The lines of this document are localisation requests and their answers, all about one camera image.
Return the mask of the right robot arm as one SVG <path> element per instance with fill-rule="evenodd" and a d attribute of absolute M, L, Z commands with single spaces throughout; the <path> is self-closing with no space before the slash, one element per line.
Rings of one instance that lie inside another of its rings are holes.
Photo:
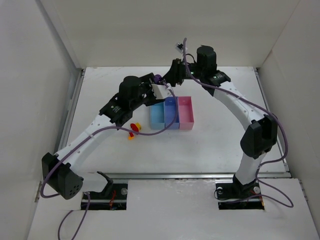
<path fill-rule="evenodd" d="M 270 114 L 249 104 L 237 91 L 231 78 L 218 70 L 217 54 L 211 46 L 200 46 L 193 63 L 187 62 L 187 49 L 182 43 L 177 43 L 175 47 L 183 58 L 172 61 L 164 80 L 174 87 L 181 85 L 185 79 L 196 79 L 212 97 L 230 110 L 245 131 L 240 140 L 243 155 L 239 168 L 231 183 L 216 186 L 216 193 L 219 200 L 247 198 L 258 186 L 256 173 L 262 160 L 277 142 L 277 122 Z"/>

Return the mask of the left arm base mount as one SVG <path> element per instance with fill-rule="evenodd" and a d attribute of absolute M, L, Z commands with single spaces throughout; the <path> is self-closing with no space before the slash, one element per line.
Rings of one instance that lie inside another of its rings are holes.
<path fill-rule="evenodd" d="M 128 181 L 116 180 L 107 195 L 90 192 L 89 210 L 124 211 L 127 209 Z"/>

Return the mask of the purple lego piece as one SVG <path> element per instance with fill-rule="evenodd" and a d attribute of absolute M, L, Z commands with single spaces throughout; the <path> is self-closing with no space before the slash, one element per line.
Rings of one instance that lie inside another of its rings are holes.
<path fill-rule="evenodd" d="M 159 74 L 156 74 L 153 78 L 153 81 L 155 84 L 158 84 L 160 81 L 162 81 L 162 76 Z"/>

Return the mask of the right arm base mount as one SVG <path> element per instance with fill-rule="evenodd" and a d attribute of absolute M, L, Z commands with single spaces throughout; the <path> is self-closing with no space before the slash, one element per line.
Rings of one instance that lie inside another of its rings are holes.
<path fill-rule="evenodd" d="M 255 182 L 247 189 L 239 189 L 233 182 L 215 184 L 214 197 L 219 210 L 264 210 L 260 185 Z"/>

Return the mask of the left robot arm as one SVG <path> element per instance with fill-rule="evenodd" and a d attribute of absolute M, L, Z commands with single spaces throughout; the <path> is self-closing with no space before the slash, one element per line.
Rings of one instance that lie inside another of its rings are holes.
<path fill-rule="evenodd" d="M 101 171 L 82 173 L 82 164 L 105 139 L 118 130 L 124 130 L 124 124 L 132 118 L 136 109 L 142 105 L 162 103 L 172 95 L 172 85 L 159 75 L 126 76 L 118 92 L 76 139 L 58 152 L 48 152 L 42 157 L 40 196 L 45 199 L 61 196 L 70 200 L 79 192 L 107 195 L 112 179 Z"/>

